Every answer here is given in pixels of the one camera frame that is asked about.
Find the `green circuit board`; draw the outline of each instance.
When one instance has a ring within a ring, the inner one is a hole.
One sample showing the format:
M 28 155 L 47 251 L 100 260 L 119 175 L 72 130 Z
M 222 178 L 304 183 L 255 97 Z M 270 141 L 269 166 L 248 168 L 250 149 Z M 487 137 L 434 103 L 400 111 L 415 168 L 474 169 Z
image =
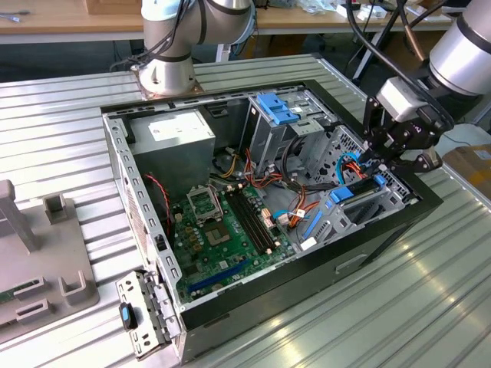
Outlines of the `green circuit board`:
M 241 226 L 224 192 L 217 192 L 217 199 L 223 211 L 221 221 L 211 221 L 198 225 L 193 209 L 188 200 L 173 206 L 176 217 L 174 254 L 180 265 L 183 277 L 177 283 L 177 290 L 182 303 L 188 303 L 212 291 L 217 291 L 248 275 L 261 271 L 268 266 L 295 254 L 287 237 L 273 227 L 264 229 L 275 242 L 274 249 L 259 254 L 258 250 Z M 261 210 L 265 209 L 261 198 L 254 188 L 245 188 L 242 194 L 255 211 L 255 216 L 264 222 Z M 196 212 L 202 213 L 210 208 L 209 203 L 196 204 Z M 196 289 L 197 283 L 212 277 L 219 280 L 205 287 Z

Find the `blue cable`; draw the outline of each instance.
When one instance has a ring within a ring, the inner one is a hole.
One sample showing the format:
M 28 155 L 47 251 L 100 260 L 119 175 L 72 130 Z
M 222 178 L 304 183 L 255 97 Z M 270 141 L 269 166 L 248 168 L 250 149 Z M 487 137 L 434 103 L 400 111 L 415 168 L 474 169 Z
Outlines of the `blue cable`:
M 285 209 L 277 211 L 273 214 L 273 219 L 276 220 L 279 216 L 283 215 L 284 213 L 288 213 Z
M 343 158 L 345 158 L 346 156 L 352 158 L 356 163 L 358 163 L 357 155 L 352 152 L 343 153 L 339 157 L 339 160 L 336 163 L 336 175 L 338 176 L 339 183 L 342 185 L 344 185 L 344 178 L 343 178 L 343 172 L 341 171 L 341 167 L 343 166 Z

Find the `yellow wire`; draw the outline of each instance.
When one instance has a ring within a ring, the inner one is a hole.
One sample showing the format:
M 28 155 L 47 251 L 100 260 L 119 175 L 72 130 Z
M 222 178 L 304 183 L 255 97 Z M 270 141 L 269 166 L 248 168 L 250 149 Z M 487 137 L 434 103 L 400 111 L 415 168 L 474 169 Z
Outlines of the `yellow wire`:
M 233 155 L 232 165 L 230 165 L 229 171 L 227 171 L 225 174 L 220 175 L 220 177 L 228 178 L 233 174 L 233 170 L 236 168 L 236 160 L 237 160 L 237 155 Z

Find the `label on power supply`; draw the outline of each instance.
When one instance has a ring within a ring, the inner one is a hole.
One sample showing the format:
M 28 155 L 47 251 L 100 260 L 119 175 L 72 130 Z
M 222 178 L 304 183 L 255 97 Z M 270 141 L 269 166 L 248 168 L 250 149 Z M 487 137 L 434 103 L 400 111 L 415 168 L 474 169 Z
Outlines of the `label on power supply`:
M 156 121 L 148 125 L 156 142 L 171 140 L 180 136 L 192 136 L 194 133 L 206 131 L 203 122 L 196 113 L 181 113 L 178 117 Z

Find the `cardboard box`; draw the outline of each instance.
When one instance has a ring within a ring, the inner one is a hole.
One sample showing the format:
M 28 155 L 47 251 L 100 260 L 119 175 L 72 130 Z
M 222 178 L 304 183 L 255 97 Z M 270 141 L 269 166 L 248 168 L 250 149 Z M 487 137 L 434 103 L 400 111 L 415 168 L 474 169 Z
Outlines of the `cardboard box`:
M 89 14 L 140 14 L 141 0 L 85 0 Z
M 443 161 L 491 199 L 491 144 L 458 147 L 444 155 Z

